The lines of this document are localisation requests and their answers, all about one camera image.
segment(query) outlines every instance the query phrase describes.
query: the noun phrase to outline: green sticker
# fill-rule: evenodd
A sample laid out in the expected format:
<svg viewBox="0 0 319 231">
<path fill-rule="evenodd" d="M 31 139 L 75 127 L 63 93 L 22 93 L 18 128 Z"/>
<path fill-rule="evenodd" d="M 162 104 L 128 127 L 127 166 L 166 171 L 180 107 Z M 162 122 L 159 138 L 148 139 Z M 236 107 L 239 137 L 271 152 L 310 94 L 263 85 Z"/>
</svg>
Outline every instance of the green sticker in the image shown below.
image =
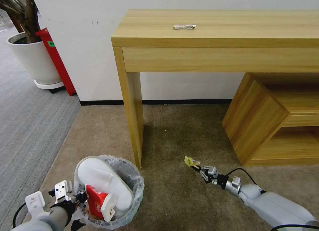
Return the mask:
<svg viewBox="0 0 319 231">
<path fill-rule="evenodd" d="M 48 41 L 49 47 L 55 47 L 54 43 L 52 41 Z"/>
</svg>

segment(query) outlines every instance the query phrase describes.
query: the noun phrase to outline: white slipper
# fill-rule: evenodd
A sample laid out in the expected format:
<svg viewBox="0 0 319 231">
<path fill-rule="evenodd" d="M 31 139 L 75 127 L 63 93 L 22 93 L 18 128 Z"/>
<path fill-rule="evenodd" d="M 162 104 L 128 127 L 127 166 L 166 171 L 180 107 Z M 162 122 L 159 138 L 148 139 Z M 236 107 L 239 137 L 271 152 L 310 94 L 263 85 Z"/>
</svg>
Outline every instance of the white slipper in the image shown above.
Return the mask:
<svg viewBox="0 0 319 231">
<path fill-rule="evenodd" d="M 89 184 L 117 197 L 115 218 L 123 216 L 131 207 L 134 198 L 132 190 L 105 161 L 96 156 L 86 157 L 77 164 L 74 175 L 81 185 Z"/>
</svg>

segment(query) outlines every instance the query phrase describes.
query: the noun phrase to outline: table top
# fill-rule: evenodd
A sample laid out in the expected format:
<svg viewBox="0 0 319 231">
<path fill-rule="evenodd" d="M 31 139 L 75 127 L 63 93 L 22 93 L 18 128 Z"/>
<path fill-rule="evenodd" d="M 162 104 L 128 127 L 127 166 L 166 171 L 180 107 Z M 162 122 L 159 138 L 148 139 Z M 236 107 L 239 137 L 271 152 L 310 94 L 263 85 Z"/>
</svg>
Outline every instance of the table top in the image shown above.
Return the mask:
<svg viewBox="0 0 319 231">
<path fill-rule="evenodd" d="M 196 24 L 175 30 L 174 25 Z M 319 10 L 129 10 L 114 47 L 319 47 Z"/>
</svg>

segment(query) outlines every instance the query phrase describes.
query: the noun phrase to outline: potted plant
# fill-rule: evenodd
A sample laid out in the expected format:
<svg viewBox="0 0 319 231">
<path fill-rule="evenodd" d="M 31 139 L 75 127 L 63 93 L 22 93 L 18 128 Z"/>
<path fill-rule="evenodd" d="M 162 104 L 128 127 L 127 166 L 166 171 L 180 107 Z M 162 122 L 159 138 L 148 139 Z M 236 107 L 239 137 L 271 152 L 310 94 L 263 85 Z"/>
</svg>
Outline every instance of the potted plant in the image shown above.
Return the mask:
<svg viewBox="0 0 319 231">
<path fill-rule="evenodd" d="M 0 0 L 0 9 L 5 10 L 24 30 L 9 37 L 7 44 L 35 80 L 37 87 L 55 89 L 63 86 L 41 38 L 35 34 L 40 26 L 34 0 Z"/>
</svg>

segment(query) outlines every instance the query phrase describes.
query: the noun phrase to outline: white trash bag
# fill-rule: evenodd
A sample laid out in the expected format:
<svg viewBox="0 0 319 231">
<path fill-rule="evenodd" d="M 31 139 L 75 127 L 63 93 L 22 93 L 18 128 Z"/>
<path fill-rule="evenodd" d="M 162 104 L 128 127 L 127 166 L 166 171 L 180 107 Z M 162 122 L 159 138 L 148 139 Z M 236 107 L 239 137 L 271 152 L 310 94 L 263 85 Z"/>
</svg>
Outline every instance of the white trash bag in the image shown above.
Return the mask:
<svg viewBox="0 0 319 231">
<path fill-rule="evenodd" d="M 108 230 L 114 230 L 122 227 L 132 221 L 135 216 L 137 209 L 143 199 L 144 191 L 144 179 L 141 176 L 139 170 L 130 161 L 123 158 L 116 158 L 114 156 L 100 155 L 97 156 L 98 159 L 105 161 L 109 166 L 117 173 L 117 175 L 127 184 L 127 186 L 133 192 L 133 202 L 129 210 L 119 218 L 113 218 L 110 222 L 105 220 L 95 219 L 92 215 L 88 214 L 87 205 L 80 205 L 78 207 L 77 213 L 82 213 L 81 218 L 84 218 L 87 225 L 92 225 L 97 228 L 103 228 Z M 77 194 L 79 191 L 83 190 L 85 187 L 78 180 L 77 173 L 74 174 L 74 192 Z"/>
</svg>

